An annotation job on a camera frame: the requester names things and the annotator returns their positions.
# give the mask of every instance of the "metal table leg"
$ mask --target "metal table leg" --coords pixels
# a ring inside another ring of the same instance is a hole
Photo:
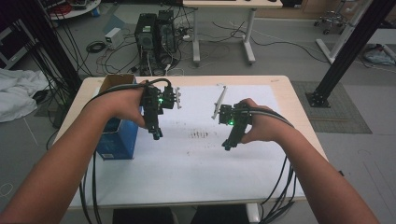
[[[192,40],[192,60],[196,66],[199,66],[199,62],[201,61],[201,56],[199,52],[199,37],[198,37],[198,20],[197,20],[197,11],[198,8],[195,8],[193,11],[194,17],[194,37]]]
[[[247,52],[247,58],[250,64],[253,64],[256,62],[256,59],[254,58],[253,50],[251,49],[250,46],[250,36],[251,36],[251,30],[253,28],[253,22],[254,22],[254,15],[256,14],[257,8],[252,8],[249,12],[248,15],[248,25],[247,25],[247,34],[243,36],[244,40],[244,46],[245,50]]]

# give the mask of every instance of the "white table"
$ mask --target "white table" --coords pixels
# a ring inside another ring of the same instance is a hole
[[[200,13],[204,11],[208,11],[212,9],[211,13],[217,15],[217,19],[221,19],[221,13],[227,10],[231,10],[230,13],[235,13],[233,11],[236,8],[245,9],[248,11],[248,19],[247,19],[247,33],[244,36],[243,44],[247,53],[247,58],[250,64],[255,63],[256,59],[253,54],[253,50],[250,46],[250,35],[253,27],[254,16],[256,14],[257,8],[281,8],[283,5],[280,0],[276,2],[270,2],[268,0],[236,0],[236,1],[194,1],[194,0],[185,0],[183,1],[183,5],[185,7],[193,7],[193,40],[192,40],[192,51],[193,51],[193,61],[195,65],[199,65],[201,61],[200,50],[199,50],[199,38],[198,38],[198,20],[201,20]]]
[[[88,1],[87,3],[87,7],[85,9],[82,10],[74,10],[72,9],[69,13],[65,14],[65,15],[52,15],[50,14],[50,18],[53,21],[58,21],[58,20],[64,20],[64,19],[69,19],[69,18],[73,18],[76,16],[80,16],[82,14],[91,12],[93,9],[97,8],[100,4],[101,0],[94,0],[94,1]]]
[[[155,77],[138,77],[137,82],[147,78],[155,79]],[[248,90],[249,87],[266,86],[272,93],[263,91],[251,97],[264,104],[273,104],[274,102],[269,99],[271,98],[269,95],[273,94],[272,98],[275,101],[275,107],[278,108],[277,111],[293,123],[326,158],[287,77],[210,76],[169,77],[168,79],[174,87],[181,88],[181,104],[184,108],[182,107],[180,111],[165,109],[164,115],[159,116],[164,135],[160,140],[154,141],[147,130],[138,131],[133,160],[102,161],[98,157],[96,163],[97,200],[101,207],[258,203],[268,197],[280,173],[279,164],[284,159],[283,150],[275,143],[255,142],[238,145],[231,151],[225,151],[221,143],[228,137],[231,127],[219,125],[217,120],[213,120],[212,128],[200,126],[200,124],[196,124],[193,128],[185,126],[186,123],[183,123],[181,115],[189,111],[189,103],[186,102],[191,100],[189,96],[191,94],[187,91],[189,87],[206,86],[222,89],[222,85],[230,86],[230,88],[243,85],[247,86],[247,90],[240,97],[245,98],[253,94]],[[84,80],[57,138],[70,126],[102,81],[103,78],[100,77],[89,77]],[[202,93],[194,97],[202,98],[197,101],[204,102],[206,98],[217,100],[219,95],[209,96]],[[239,97],[231,99],[234,103],[239,100],[241,100]],[[200,109],[210,117],[213,115],[214,102],[208,100],[207,103],[207,108],[203,106]],[[183,127],[186,127],[182,130],[184,134],[180,134],[180,129]],[[218,127],[226,130],[227,136],[221,132],[216,133]],[[206,139],[204,145],[200,137]],[[92,205],[91,178],[88,179],[87,204]],[[274,198],[283,189],[282,183],[281,181]],[[299,199],[304,200],[305,196],[298,185],[296,200]],[[77,194],[70,208],[80,207]]]

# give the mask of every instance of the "table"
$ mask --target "table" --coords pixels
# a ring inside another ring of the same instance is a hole
[[[247,19],[247,33],[243,38],[243,44],[247,53],[247,58],[250,64],[255,63],[256,59],[253,54],[253,50],[250,46],[250,35],[253,27],[254,16],[256,14],[257,8],[281,8],[283,5],[280,0],[276,2],[270,2],[268,0],[235,0],[235,1],[195,1],[195,0],[184,0],[183,5],[185,7],[193,7],[193,40],[192,40],[192,51],[193,51],[193,61],[195,65],[199,65],[201,61],[200,50],[199,50],[199,38],[198,38],[198,20],[199,11],[207,10],[208,8],[214,8],[216,11],[214,13],[218,14],[223,10],[230,8],[245,8],[248,9],[248,19]]]
[[[69,18],[73,18],[73,17],[76,17],[76,16],[80,16],[80,15],[85,14],[87,12],[91,12],[92,10],[97,8],[101,1],[102,0],[88,1],[87,8],[85,8],[85,9],[82,9],[82,10],[72,9],[69,13],[67,13],[65,15],[53,15],[53,14],[50,14],[50,18],[51,18],[52,21],[58,21],[58,20],[64,20],[64,19],[69,19]]]
[[[137,82],[140,82],[144,79],[155,78],[137,77],[136,79]],[[183,99],[184,101],[187,100],[183,98],[186,95],[186,92],[183,93],[183,88],[218,86],[218,84],[230,87],[240,85],[249,85],[249,87],[254,85],[267,86],[275,96],[278,112],[293,123],[318,152],[326,158],[287,77],[202,76],[168,77],[168,79],[174,87],[180,87],[182,106]],[[82,107],[92,98],[102,81],[102,77],[89,77],[84,80],[56,139],[70,126]],[[209,103],[211,104],[210,108],[205,110],[213,114],[214,106],[212,107],[212,105],[214,102]],[[238,145],[237,148],[232,148],[230,152],[227,152],[220,146],[225,139],[220,138],[219,142],[214,143],[216,139],[212,138],[205,147],[196,149],[191,144],[188,149],[184,150],[180,144],[183,139],[181,137],[177,139],[172,135],[172,129],[166,129],[166,121],[174,125],[179,122],[178,119],[169,119],[167,115],[170,114],[170,110],[165,110],[164,115],[159,117],[160,127],[163,129],[164,135],[164,138],[159,141],[152,140],[152,135],[146,130],[139,130],[133,160],[102,161],[99,157],[96,163],[96,178],[97,199],[101,207],[258,203],[269,195],[278,177],[280,167],[274,166],[268,169],[266,165],[272,164],[272,160],[283,161],[284,159],[283,150],[277,144],[257,142],[258,145],[254,145],[254,143],[250,143],[242,146]],[[217,121],[213,121],[213,123],[214,126],[220,126]],[[221,127],[226,128],[228,132],[231,130],[230,127],[225,125]],[[196,128],[199,135],[201,127]],[[247,153],[244,151],[246,146],[260,147],[260,150],[251,149]],[[256,163],[262,165],[264,171],[244,168]],[[91,181],[87,181],[87,204],[91,205],[91,185],[89,182]],[[305,199],[301,188],[298,188],[296,196],[296,200]],[[77,194],[71,202],[70,208],[80,207]]]

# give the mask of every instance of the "gray floor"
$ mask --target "gray floor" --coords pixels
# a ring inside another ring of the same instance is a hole
[[[68,20],[70,30],[80,46],[83,57],[85,46],[95,40],[104,41],[104,30],[111,22],[120,24],[120,19],[113,13],[118,9],[105,5],[103,14],[98,18],[83,15]],[[232,27],[229,22],[219,22],[222,26]],[[132,32],[134,24],[125,22],[125,28]],[[226,36],[230,31],[216,28],[210,22],[200,23],[202,38],[208,35]],[[269,44],[276,41],[290,41],[314,48],[310,50],[317,58],[325,60],[318,50],[315,39],[321,38],[326,43],[334,43],[338,35],[323,35],[322,29],[313,26],[313,21],[284,21],[257,19],[252,36],[257,42]],[[191,62],[191,44],[182,49],[182,58],[177,70],[170,75],[211,76],[211,75],[285,75],[295,81],[321,81],[329,69],[328,63],[314,60],[304,50],[290,44],[257,46],[252,44],[257,62],[247,63],[246,55],[238,39],[221,43],[204,42],[201,45],[202,61],[196,68]],[[132,60],[136,53],[135,45],[125,47],[114,54],[107,62],[121,68]],[[102,76],[96,71],[95,61],[102,53],[90,55],[87,65],[95,76]],[[17,63],[15,69],[36,70],[37,66],[29,57]],[[396,158],[394,137],[396,135],[396,68],[378,65],[366,68],[359,60],[353,63],[341,80],[361,115],[373,134],[318,133],[329,161],[338,170],[342,170],[346,179],[357,189],[363,199],[370,205],[381,223],[394,223],[396,218]],[[0,210],[6,206],[23,178],[32,166],[45,153],[46,144],[55,132],[48,118],[34,117],[34,113],[22,119],[0,123],[0,186],[9,183],[13,190],[6,196],[8,189],[1,189]],[[194,214],[192,206],[174,207],[180,224],[190,223]],[[112,210],[101,209],[104,223],[111,223]],[[62,223],[84,223],[81,211],[69,211]],[[289,212],[275,223],[316,223],[307,202],[298,202]]]

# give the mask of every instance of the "finger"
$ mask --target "finger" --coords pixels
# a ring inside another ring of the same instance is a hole
[[[253,142],[255,140],[256,139],[253,138],[253,132],[252,132],[252,130],[250,130],[247,133],[245,133],[244,136],[242,136],[241,143],[246,144],[249,142]]]
[[[143,119],[143,116],[141,116],[140,114],[134,118],[133,122],[137,124],[137,126],[139,126],[140,128],[146,128],[145,120]]]
[[[250,107],[258,106],[258,105],[256,104],[256,102],[254,102],[251,98],[244,99],[244,100],[241,101],[241,103],[247,104],[247,105],[249,105]]]

